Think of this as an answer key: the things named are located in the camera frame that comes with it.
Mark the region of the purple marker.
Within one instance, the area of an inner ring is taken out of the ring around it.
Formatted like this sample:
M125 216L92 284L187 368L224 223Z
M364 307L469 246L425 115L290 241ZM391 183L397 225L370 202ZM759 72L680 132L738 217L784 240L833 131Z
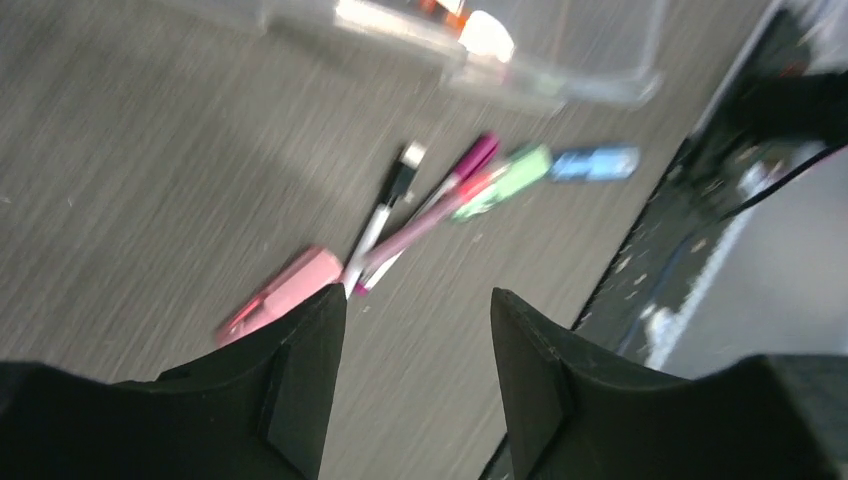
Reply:
M471 148L458 161L453 170L445 177L442 183L430 194L427 200L418 208L410 218L411 221L432 208L442 197L470 178L480 169L484 168L495 156L499 148L500 140L492 132L483 133ZM382 279L394 263L400 258L403 251L388 259L378 268L366 270L354 287L353 292L360 296L366 296L374 286Z

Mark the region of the clear plastic drawer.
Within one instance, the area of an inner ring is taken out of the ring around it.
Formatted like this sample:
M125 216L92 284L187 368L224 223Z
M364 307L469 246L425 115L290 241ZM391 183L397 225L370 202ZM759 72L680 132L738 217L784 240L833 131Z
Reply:
M554 114L571 101L639 107L665 1L181 1L180 10L258 33L334 28L436 65L454 89Z

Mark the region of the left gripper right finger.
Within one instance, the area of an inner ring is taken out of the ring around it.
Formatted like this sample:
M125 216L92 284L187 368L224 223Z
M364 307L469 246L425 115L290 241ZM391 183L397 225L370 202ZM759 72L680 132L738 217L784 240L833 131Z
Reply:
M744 358L689 380L627 360L491 294L519 479L843 479L847 360Z

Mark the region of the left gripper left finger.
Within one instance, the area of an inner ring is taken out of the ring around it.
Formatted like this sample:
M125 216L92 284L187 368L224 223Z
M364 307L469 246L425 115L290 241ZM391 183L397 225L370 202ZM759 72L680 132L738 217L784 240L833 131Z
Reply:
M5 479L315 479L346 328L328 286L148 382L1 366Z

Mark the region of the pink pen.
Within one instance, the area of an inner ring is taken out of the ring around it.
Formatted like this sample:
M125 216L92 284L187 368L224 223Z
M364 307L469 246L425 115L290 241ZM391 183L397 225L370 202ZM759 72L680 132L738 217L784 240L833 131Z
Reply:
M470 178L454 187L438 200L431 208L382 241L364 257L364 273L379 268L390 258L414 244L420 237L431 231L442 220L469 203L478 194L489 188L510 169L506 160L496 160Z

